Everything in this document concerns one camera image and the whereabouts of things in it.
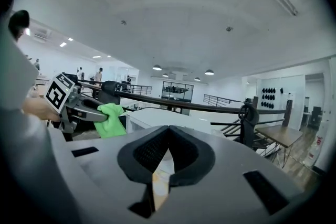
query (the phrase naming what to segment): white bottle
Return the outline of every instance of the white bottle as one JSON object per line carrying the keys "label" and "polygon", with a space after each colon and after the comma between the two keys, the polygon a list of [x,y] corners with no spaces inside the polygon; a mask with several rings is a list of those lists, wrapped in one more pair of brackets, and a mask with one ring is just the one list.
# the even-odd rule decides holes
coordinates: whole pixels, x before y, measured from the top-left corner
{"label": "white bottle", "polygon": [[315,140],[308,150],[307,157],[303,161],[304,165],[308,167],[312,167],[314,165],[315,161],[317,160],[317,157],[320,154],[322,142],[327,133],[327,128],[328,128],[328,121],[321,122]]}

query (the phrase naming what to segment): floor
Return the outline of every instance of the floor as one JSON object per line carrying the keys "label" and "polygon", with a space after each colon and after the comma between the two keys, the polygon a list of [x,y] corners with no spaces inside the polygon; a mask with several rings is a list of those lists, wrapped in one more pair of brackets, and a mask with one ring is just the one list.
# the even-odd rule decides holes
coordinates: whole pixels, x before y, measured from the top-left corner
{"label": "floor", "polygon": [[[287,156],[288,150],[286,152],[286,159],[288,157],[288,160],[282,170],[288,174],[299,187],[307,191],[312,190],[318,186],[321,180],[321,176],[303,164],[309,147],[315,139],[316,131],[305,126],[301,128],[301,131],[303,132],[303,135],[294,143],[289,157]],[[284,158],[283,152],[283,149],[278,152],[279,160],[281,162]],[[274,159],[273,163],[281,168],[278,158],[274,158],[272,155],[268,156],[267,158],[270,160]]]}

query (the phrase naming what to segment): black rubber cover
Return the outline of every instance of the black rubber cover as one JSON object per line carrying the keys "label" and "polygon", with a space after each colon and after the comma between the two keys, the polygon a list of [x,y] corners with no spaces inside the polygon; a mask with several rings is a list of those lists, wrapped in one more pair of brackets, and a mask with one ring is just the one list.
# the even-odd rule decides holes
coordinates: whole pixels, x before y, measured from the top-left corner
{"label": "black rubber cover", "polygon": [[118,153],[118,164],[129,180],[152,184],[152,174],[168,148],[175,167],[170,187],[198,183],[215,164],[215,153],[208,144],[175,126],[163,126],[125,145]]}

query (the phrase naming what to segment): green cloth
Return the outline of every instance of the green cloth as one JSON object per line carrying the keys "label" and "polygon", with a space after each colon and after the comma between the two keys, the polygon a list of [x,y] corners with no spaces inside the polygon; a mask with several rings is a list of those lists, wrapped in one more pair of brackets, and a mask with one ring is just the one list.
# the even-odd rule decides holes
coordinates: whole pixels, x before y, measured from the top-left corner
{"label": "green cloth", "polygon": [[113,137],[126,134],[124,126],[119,121],[124,109],[117,104],[104,104],[98,107],[98,110],[108,115],[104,122],[94,122],[96,130],[101,138]]}

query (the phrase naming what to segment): ceiling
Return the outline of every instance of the ceiling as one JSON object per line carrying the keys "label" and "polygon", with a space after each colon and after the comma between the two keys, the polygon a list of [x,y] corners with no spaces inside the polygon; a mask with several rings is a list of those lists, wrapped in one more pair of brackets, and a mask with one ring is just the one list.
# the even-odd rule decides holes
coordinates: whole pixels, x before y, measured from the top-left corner
{"label": "ceiling", "polygon": [[308,74],[308,75],[306,75],[306,81],[307,80],[318,81],[318,80],[323,80],[323,79],[324,79],[323,73],[316,73],[316,74]]}
{"label": "ceiling", "polygon": [[[84,59],[88,59],[94,62],[100,61],[115,61],[113,57],[107,57],[106,54],[88,47],[76,40],[69,41],[69,36],[65,36],[57,31],[49,29],[49,27],[38,23],[34,20],[30,20],[30,36],[23,35],[20,38],[20,43],[24,43],[25,40],[33,40],[38,44],[41,43],[45,46],[49,46],[54,50],[61,51],[65,54],[75,55],[76,57],[81,57]],[[60,45],[65,42],[67,43],[65,46],[60,47]],[[101,58],[92,58],[92,56],[101,56]]]}
{"label": "ceiling", "polygon": [[[286,40],[296,38],[293,27],[301,27],[303,36],[305,24],[316,24],[305,17],[309,5],[311,0],[15,0],[14,8],[152,76],[180,71],[188,74],[185,80],[211,82],[320,57],[313,45],[293,50]],[[280,29],[282,38],[270,39]],[[163,70],[152,70],[156,64]],[[215,75],[204,75],[207,69]]]}

